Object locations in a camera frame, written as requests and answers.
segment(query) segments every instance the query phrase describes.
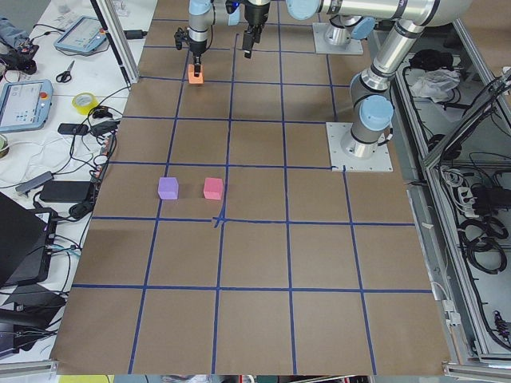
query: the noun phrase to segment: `yellow tape roll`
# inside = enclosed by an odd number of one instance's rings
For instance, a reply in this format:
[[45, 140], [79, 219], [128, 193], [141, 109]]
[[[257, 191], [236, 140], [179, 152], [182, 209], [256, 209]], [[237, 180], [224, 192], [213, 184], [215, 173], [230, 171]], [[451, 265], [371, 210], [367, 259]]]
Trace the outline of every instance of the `yellow tape roll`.
[[85, 92], [73, 97], [72, 104], [80, 114], [86, 116], [92, 108], [96, 108], [99, 105], [99, 102], [92, 93]]

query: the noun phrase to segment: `pink cube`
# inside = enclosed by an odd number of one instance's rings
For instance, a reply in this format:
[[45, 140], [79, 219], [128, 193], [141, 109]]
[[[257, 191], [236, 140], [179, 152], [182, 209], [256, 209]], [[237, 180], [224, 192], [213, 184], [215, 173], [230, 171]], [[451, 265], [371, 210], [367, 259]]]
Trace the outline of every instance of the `pink cube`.
[[158, 184], [158, 195], [161, 199], [177, 199], [179, 184], [175, 177], [161, 177]]
[[224, 193], [224, 182], [221, 178], [206, 178], [204, 182], [204, 198], [215, 199], [217, 201], [222, 199]]

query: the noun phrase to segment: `purple cube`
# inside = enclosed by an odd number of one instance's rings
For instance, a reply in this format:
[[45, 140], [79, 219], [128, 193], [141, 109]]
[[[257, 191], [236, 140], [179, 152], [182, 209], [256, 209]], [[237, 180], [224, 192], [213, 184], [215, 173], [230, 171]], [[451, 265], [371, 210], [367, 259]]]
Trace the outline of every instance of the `purple cube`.
[[161, 199], [177, 199], [179, 184], [175, 177], [161, 177], [158, 184], [158, 194]]

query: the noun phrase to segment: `tape roll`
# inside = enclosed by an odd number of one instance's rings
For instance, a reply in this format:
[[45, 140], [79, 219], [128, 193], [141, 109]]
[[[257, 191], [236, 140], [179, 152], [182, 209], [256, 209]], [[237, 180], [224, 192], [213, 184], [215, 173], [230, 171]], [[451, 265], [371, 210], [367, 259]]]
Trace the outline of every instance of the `tape roll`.
[[7, 137], [0, 134], [0, 158], [7, 156], [9, 152], [9, 143], [7, 142]]
[[96, 108], [99, 105], [99, 102], [97, 101], [96, 96], [92, 93], [85, 92], [73, 97], [72, 104], [80, 114], [86, 116], [89, 114], [91, 109]]

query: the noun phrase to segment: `blue tape grid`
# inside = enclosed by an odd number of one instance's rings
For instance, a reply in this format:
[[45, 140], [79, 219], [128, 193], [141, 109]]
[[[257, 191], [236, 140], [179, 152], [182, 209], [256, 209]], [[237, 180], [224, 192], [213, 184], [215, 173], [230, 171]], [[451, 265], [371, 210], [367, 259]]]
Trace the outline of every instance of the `blue tape grid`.
[[[187, 55], [187, 58], [185, 60], [184, 68], [183, 68], [183, 80], [186, 77], [187, 67], [188, 67], [188, 55]], [[180, 105], [181, 105], [181, 98], [183, 96], [183, 87], [184, 87], [184, 81], [181, 82], [179, 98], [178, 98], [177, 106], [176, 106], [176, 116], [179, 114], [179, 108], [180, 108]], [[174, 137], [176, 135], [176, 125], [177, 125], [177, 119], [174, 119], [174, 124], [173, 124], [173, 127], [172, 127], [172, 137], [171, 137], [171, 140], [170, 140], [170, 145], [168, 147], [167, 164], [165, 165], [165, 174], [168, 173], [168, 169], [170, 167], [170, 156], [172, 154], [172, 146], [174, 144]], [[154, 246], [155, 246], [155, 243], [156, 243], [156, 234], [158, 232], [158, 224], [160, 222], [159, 218], [160, 218], [160, 214], [161, 214], [161, 206], [162, 206], [162, 204], [163, 204], [163, 201], [160, 200], [159, 203], [158, 203], [158, 210], [157, 210], [157, 213], [156, 213], [156, 219], [155, 219], [155, 223], [154, 223], [154, 231], [153, 231], [153, 238], [151, 240], [151, 247], [150, 247], [150, 250], [149, 250], [149, 258], [148, 258], [148, 261], [147, 261], [147, 267], [145, 269], [144, 285], [142, 286], [141, 304], [140, 304], [140, 307], [138, 309], [137, 326], [135, 327], [135, 335], [134, 335], [134, 338], [133, 338], [133, 347], [132, 347], [132, 352], [131, 352], [131, 358], [129, 359], [128, 373], [133, 373], [133, 366], [135, 364], [135, 357], [137, 355], [138, 335], [139, 335], [140, 329], [141, 329], [142, 313], [144, 311], [144, 303], [145, 303], [145, 293], [147, 291], [147, 286], [148, 286], [148, 282], [149, 282], [149, 274], [151, 272], [151, 262], [153, 260]]]
[[295, 309], [293, 306], [293, 274], [291, 261], [291, 232], [289, 230], [289, 185], [287, 182], [287, 141], [286, 141], [286, 113], [284, 111], [284, 87], [283, 87], [283, 65], [282, 65], [282, 35], [280, 27], [280, 7], [277, 6], [277, 27], [279, 35], [279, 76], [280, 76], [280, 110], [282, 115], [282, 142], [283, 142], [283, 162], [284, 162], [284, 191], [286, 197], [286, 242], [287, 242], [287, 279], [289, 284], [289, 318], [291, 330], [291, 359], [293, 364], [293, 374], [298, 373], [296, 361], [296, 340], [295, 340]]
[[[235, 80], [235, 68], [236, 68], [236, 52], [240, 49], [237, 49], [237, 41], [238, 35], [235, 38], [235, 45], [233, 49], [233, 59], [232, 59], [232, 78], [230, 81], [206, 81], [206, 82], [220, 82], [220, 83], [228, 83], [231, 85], [230, 91], [230, 110], [229, 117], [227, 119], [211, 119], [211, 118], [195, 118], [195, 117], [179, 117], [180, 104], [184, 91], [184, 84], [187, 82], [186, 73], [189, 56], [184, 64], [183, 75], [181, 79], [178, 78], [170, 78], [170, 77], [143, 77], [143, 78], [152, 78], [155, 80], [162, 81], [179, 81], [181, 83], [179, 99], [176, 106], [176, 114], [174, 117], [158, 117], [158, 116], [125, 116], [125, 118], [140, 118], [140, 119], [158, 119], [158, 120], [169, 120], [173, 121], [172, 128], [172, 137], [170, 140], [170, 145], [168, 149], [167, 161], [164, 163], [143, 163], [143, 162], [134, 162], [134, 161], [113, 161], [113, 164], [140, 164], [140, 165], [164, 165], [165, 166], [165, 174], [168, 174], [168, 170], [172, 166], [197, 166], [197, 167], [223, 167], [225, 168], [225, 185], [224, 185], [224, 197], [222, 209], [218, 217], [214, 217], [213, 219], [180, 219], [180, 218], [163, 218], [160, 216], [162, 202], [160, 201], [157, 208], [156, 217], [114, 217], [114, 216], [94, 216], [94, 219], [103, 219], [103, 220], [146, 220], [146, 221], [154, 221], [154, 230], [153, 237], [151, 242], [151, 247], [149, 251], [147, 267], [145, 272], [145, 280], [143, 285], [104, 285], [104, 284], [80, 284], [75, 283], [73, 287], [75, 288], [84, 288], [84, 289], [135, 289], [141, 290], [141, 302], [137, 316], [137, 325], [135, 330], [135, 335], [133, 339], [133, 347], [132, 353], [129, 363], [129, 371], [128, 373], [133, 373], [134, 362], [137, 354], [137, 343], [138, 336], [141, 329], [141, 322], [143, 320], [143, 310], [145, 304], [145, 295], [147, 290], [202, 290], [202, 291], [215, 291], [215, 314], [214, 314], [214, 334], [213, 334], [213, 344], [212, 344], [212, 373], [216, 371], [216, 347], [218, 341], [218, 322], [219, 322], [219, 311], [220, 311], [220, 298], [221, 291], [270, 291], [270, 292], [288, 292], [289, 293], [289, 312], [290, 312], [290, 331], [291, 331], [291, 356], [292, 356], [292, 366], [293, 366], [293, 374], [299, 373], [299, 367], [297, 366], [297, 357], [296, 357], [296, 346], [295, 346], [295, 323], [294, 323], [294, 308], [293, 308], [293, 293], [295, 292], [311, 292], [311, 293], [358, 293], [360, 294], [362, 300], [362, 313], [364, 317], [364, 323], [366, 327], [366, 336], [367, 336], [367, 345], [370, 351], [370, 361], [371, 367], [373, 369], [373, 374], [378, 372], [376, 361], [374, 358], [374, 351], [372, 346], [372, 340], [370, 336], [370, 323], [367, 315], [366, 308], [366, 294], [432, 294], [431, 290], [392, 290], [392, 289], [364, 289], [362, 284], [362, 275], [360, 271], [360, 264], [358, 259], [358, 250], [356, 243], [356, 234], [355, 228], [357, 226], [388, 226], [388, 227], [413, 227], [413, 223], [379, 223], [379, 222], [355, 222], [353, 220], [353, 215], [351, 211], [351, 200], [349, 194], [348, 187], [348, 179], [346, 174], [346, 169], [343, 171], [343, 182], [346, 193], [347, 200], [347, 210], [349, 216], [349, 222], [315, 222], [315, 221], [292, 221], [289, 216], [289, 199], [288, 199], [288, 182], [287, 182], [287, 172], [289, 169], [315, 169], [315, 170], [331, 170], [331, 168], [320, 168], [320, 167], [299, 167], [299, 166], [290, 166], [287, 164], [287, 141], [286, 141], [286, 123], [299, 123], [299, 124], [321, 124], [324, 125], [324, 121], [292, 121], [286, 120], [284, 114], [284, 93], [283, 87], [285, 85], [297, 85], [297, 86], [327, 86], [331, 89], [331, 99], [332, 99], [332, 108], [334, 112], [335, 119], [337, 120], [337, 111], [335, 107], [335, 88], [346, 88], [349, 85], [334, 85], [332, 81], [331, 74], [331, 64], [330, 58], [327, 55], [327, 70], [329, 77], [329, 84], [295, 84], [295, 83], [284, 83], [283, 82], [283, 53], [302, 53], [302, 54], [315, 54], [314, 52], [295, 52], [295, 51], [284, 51], [282, 50], [282, 36], [281, 36], [281, 25], [285, 26], [300, 26], [300, 27], [309, 27], [306, 25], [296, 25], [296, 24], [280, 24], [280, 8], [277, 7], [278, 13], [278, 23], [268, 23], [269, 25], [277, 25], [278, 26], [278, 36], [279, 36], [279, 50], [270, 51], [265, 50], [265, 52], [275, 52], [279, 54], [279, 76], [280, 82], [254, 82], [254, 81], [236, 81]], [[178, 19], [154, 19], [154, 21], [159, 22], [187, 22], [186, 20], [178, 20]], [[175, 48], [174, 46], [156, 46], [156, 45], [147, 45], [145, 48], [156, 49], [156, 48]], [[215, 50], [225, 50], [230, 51], [231, 49], [221, 48]], [[265, 84], [265, 85], [278, 85], [280, 87], [280, 98], [281, 98], [281, 120], [244, 120], [244, 119], [233, 119], [232, 118], [232, 105], [234, 100], [234, 89], [235, 84]], [[227, 144], [227, 152], [226, 152], [226, 161], [225, 164], [180, 164], [180, 163], [172, 163], [170, 162], [171, 154], [172, 154], [172, 146], [174, 143], [175, 133], [176, 133], [176, 125], [179, 120], [219, 120], [219, 121], [227, 121], [228, 122], [228, 144]], [[231, 140], [231, 130], [232, 130], [232, 122], [261, 122], [261, 123], [281, 123], [282, 124], [282, 134], [283, 134], [283, 166], [279, 165], [245, 165], [245, 164], [230, 164], [230, 140]], [[284, 221], [265, 221], [265, 220], [249, 220], [249, 219], [229, 219], [226, 217], [226, 206], [227, 206], [227, 194], [228, 194], [228, 177], [229, 177], [229, 169], [230, 168], [281, 168], [283, 169], [284, 174], [284, 188], [285, 188], [285, 204], [286, 204], [286, 219]], [[215, 286], [154, 286], [149, 285], [149, 276], [151, 271], [151, 264], [153, 260], [153, 252], [156, 243], [156, 235], [158, 231], [159, 222], [211, 222], [216, 221], [217, 226], [220, 226], [220, 245], [219, 245], [219, 256], [218, 256], [218, 267], [217, 267], [217, 278]], [[256, 223], [256, 224], [283, 224], [286, 225], [287, 232], [287, 271], [288, 271], [288, 287], [260, 287], [260, 288], [251, 288], [251, 287], [238, 287], [238, 286], [221, 286], [221, 273], [222, 273], [222, 258], [223, 258], [223, 249], [224, 249], [224, 228], [225, 223], [228, 222], [240, 222], [240, 223]], [[349, 226], [351, 229], [352, 236], [352, 244], [355, 255], [355, 264], [358, 275], [358, 289], [327, 289], [327, 288], [306, 288], [306, 287], [293, 287], [293, 278], [292, 278], [292, 268], [291, 268], [291, 236], [290, 236], [290, 227], [292, 225], [335, 225], [335, 226]]]

